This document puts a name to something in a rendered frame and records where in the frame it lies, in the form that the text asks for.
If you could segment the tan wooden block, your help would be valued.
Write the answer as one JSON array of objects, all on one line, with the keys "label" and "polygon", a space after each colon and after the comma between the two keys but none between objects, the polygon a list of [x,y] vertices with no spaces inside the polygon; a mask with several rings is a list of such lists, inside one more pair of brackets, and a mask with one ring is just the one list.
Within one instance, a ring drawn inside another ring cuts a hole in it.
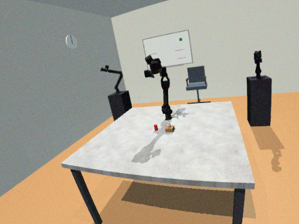
[{"label": "tan wooden block", "polygon": [[167,126],[165,128],[165,130],[166,130],[166,133],[173,133],[175,130],[175,126],[171,126],[171,127]]}]

